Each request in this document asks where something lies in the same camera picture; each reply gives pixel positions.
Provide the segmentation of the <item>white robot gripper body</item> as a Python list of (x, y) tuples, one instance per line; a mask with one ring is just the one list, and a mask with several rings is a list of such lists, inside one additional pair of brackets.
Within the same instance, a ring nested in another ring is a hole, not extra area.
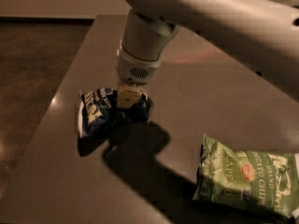
[(119, 79), (124, 83), (138, 85), (150, 83), (161, 66), (162, 51), (163, 45), (160, 42), (149, 42), (145, 47), (137, 45), (128, 49), (121, 41), (116, 61)]

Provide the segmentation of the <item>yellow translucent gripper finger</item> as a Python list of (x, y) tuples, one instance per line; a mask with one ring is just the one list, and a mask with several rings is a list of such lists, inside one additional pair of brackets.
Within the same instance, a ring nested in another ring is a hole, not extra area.
[(120, 83), (118, 85), (117, 107), (121, 109), (130, 108), (141, 96), (142, 91), (138, 85)]

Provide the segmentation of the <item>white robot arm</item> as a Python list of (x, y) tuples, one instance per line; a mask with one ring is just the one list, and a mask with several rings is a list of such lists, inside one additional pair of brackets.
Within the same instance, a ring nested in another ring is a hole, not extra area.
[(125, 0), (118, 49), (118, 107), (129, 108), (152, 81), (165, 45), (185, 27), (299, 97), (299, 10), (268, 0)]

